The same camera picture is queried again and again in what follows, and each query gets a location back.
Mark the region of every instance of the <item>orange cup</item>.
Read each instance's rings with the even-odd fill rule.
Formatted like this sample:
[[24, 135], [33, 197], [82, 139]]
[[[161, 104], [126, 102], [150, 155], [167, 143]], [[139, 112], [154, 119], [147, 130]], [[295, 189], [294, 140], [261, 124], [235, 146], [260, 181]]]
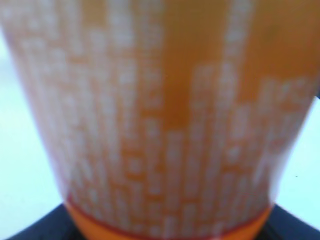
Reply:
[[318, 88], [318, 0], [6, 0], [1, 22], [89, 240], [250, 240]]

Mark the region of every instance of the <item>dark surface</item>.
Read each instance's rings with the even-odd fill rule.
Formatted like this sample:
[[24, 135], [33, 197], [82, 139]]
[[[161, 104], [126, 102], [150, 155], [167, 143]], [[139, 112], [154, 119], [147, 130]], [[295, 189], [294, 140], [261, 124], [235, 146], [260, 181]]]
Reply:
[[[8, 240], [86, 239], [72, 222], [66, 208], [60, 205], [38, 222]], [[276, 205], [255, 240], [320, 240], [320, 232]]]

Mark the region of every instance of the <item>cup base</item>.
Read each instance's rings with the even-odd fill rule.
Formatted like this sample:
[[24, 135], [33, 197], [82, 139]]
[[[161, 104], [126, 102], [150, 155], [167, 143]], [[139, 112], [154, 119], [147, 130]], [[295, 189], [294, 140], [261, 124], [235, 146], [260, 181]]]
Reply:
[[[64, 202], [68, 212], [72, 216], [75, 224], [79, 227], [83, 235], [88, 240], [156, 240], [155, 238], [137, 236], [119, 229], [112, 228], [111, 226], [99, 223], [97, 220], [83, 213], [80, 209], [74, 206], [71, 202]], [[261, 229], [262, 225], [267, 220], [272, 206], [262, 211], [258, 217], [249, 222], [236, 227], [222, 236], [202, 237], [202, 238], [189, 238], [190, 240], [252, 240]]]

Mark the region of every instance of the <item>cup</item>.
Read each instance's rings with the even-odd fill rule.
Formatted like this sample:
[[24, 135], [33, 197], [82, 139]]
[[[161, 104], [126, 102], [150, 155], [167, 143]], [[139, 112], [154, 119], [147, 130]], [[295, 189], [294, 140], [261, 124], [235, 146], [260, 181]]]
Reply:
[[318, 89], [318, 0], [7, 0], [1, 22], [89, 240], [250, 240]]

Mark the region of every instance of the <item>orange band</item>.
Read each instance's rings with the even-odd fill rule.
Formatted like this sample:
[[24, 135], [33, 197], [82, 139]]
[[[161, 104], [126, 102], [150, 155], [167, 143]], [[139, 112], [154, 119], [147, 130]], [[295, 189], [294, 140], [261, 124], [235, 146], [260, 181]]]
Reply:
[[[136, 236], [121, 230], [99, 223], [94, 218], [86, 215], [69, 201], [65, 202], [68, 212], [71, 214], [76, 225], [88, 240], [151, 240], [153, 238]], [[267, 220], [272, 207], [265, 209], [257, 218], [243, 224], [220, 236], [219, 240], [252, 240]], [[191, 238], [192, 240], [215, 240], [215, 237]]]

